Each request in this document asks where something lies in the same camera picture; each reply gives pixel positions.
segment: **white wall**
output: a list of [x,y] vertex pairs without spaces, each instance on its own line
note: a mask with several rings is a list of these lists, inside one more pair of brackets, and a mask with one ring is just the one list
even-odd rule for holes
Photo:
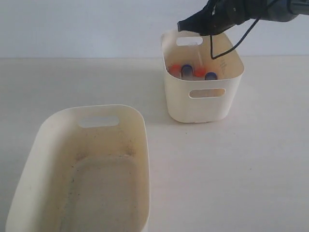
[[[176,28],[179,20],[206,2],[2,0],[0,58],[159,57],[162,32]],[[259,22],[238,51],[241,55],[309,54],[305,23],[309,16],[289,23]],[[234,27],[227,34],[236,42],[248,26]]]

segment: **white table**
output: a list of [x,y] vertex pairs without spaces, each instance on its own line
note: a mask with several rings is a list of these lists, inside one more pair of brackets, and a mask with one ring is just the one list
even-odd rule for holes
[[308,231],[309,57],[243,61],[228,117],[181,124],[167,112],[161,59],[0,60],[0,231],[42,122],[118,103],[145,118],[151,232]]

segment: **plastic storage bin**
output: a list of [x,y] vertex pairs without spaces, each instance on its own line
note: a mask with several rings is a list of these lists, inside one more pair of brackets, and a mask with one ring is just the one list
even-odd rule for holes
[[[202,37],[198,45],[202,62],[208,72],[215,72],[218,80],[182,80],[170,75],[168,67],[174,64],[190,63],[194,59],[192,46],[177,45],[183,37],[199,37],[188,31],[169,31],[162,35],[162,52],[164,60],[164,83],[167,106],[170,116],[184,123],[201,123],[217,121],[225,118],[232,105],[240,79],[244,73],[244,65],[237,52],[211,59],[210,38]],[[213,36],[213,53],[218,55],[232,47],[228,37],[222,33]]]
[[146,232],[149,201],[141,114],[123,105],[71,108],[41,126],[6,231]]

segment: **black cable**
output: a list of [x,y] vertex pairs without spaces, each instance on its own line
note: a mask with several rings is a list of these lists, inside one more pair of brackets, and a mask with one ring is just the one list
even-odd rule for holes
[[[278,2],[279,0],[273,0],[269,5],[267,5],[267,7],[265,8],[265,11],[267,11],[270,7],[272,7],[276,2]],[[217,56],[213,56],[213,43],[212,43],[212,35],[210,35],[210,39],[211,39],[211,59],[217,59],[219,57],[225,56],[226,54],[234,51],[241,43],[242,41],[247,37],[247,35],[250,33],[250,31],[254,28],[254,26],[257,24],[257,22],[261,19],[262,14],[260,14],[260,16],[258,16],[255,21],[251,24],[251,26],[248,28],[248,30],[243,34],[242,38],[237,42],[237,44],[235,46],[233,46],[231,49],[227,50],[226,52],[223,52]]]

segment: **bin handle hole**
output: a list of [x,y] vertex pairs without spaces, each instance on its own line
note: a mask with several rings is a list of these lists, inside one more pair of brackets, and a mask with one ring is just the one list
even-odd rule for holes
[[113,127],[119,124],[119,118],[117,116],[106,117],[86,117],[78,122],[78,125],[82,128],[93,127]]
[[201,45],[202,43],[203,43],[203,38],[199,36],[179,37],[176,40],[177,46]]
[[197,89],[192,90],[189,93],[191,98],[213,98],[221,97],[225,94],[224,88],[214,88],[214,89]]

